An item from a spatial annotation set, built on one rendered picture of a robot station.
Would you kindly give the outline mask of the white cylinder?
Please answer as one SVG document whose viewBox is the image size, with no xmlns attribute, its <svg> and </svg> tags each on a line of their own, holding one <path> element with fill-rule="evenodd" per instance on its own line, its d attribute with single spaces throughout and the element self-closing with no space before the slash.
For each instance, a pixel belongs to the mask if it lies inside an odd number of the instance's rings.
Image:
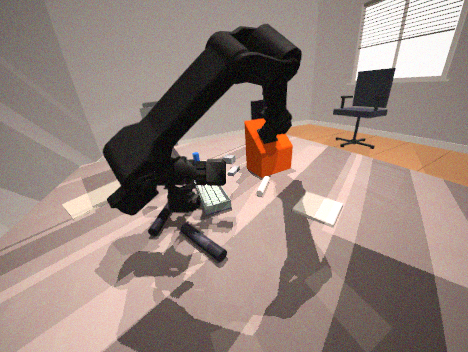
<svg viewBox="0 0 468 352">
<path fill-rule="evenodd" d="M 256 194 L 257 194 L 258 196 L 262 196 L 262 195 L 263 195 L 263 193 L 264 193 L 264 191 L 265 191 L 265 189 L 266 189 L 266 187 L 267 187 L 267 184 L 268 184 L 269 180 L 270 180 L 270 178 L 269 178 L 268 176 L 265 176 L 265 177 L 263 178 L 263 180 L 262 180 L 262 182 L 261 182 L 261 184 L 260 184 L 260 186 L 259 186 L 259 188 L 258 188 L 258 190 L 257 190 L 257 192 L 256 192 Z"/>
</svg>

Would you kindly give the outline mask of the blue stylus with white tip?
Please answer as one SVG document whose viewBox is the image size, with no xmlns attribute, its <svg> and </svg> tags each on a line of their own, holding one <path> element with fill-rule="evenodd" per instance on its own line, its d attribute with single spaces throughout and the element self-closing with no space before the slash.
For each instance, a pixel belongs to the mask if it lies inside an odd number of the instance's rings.
<svg viewBox="0 0 468 352">
<path fill-rule="evenodd" d="M 193 156 L 194 163 L 195 163 L 196 161 L 200 161 L 200 159 L 199 159 L 199 153 L 198 153 L 198 152 L 192 153 L 192 156 Z"/>
</svg>

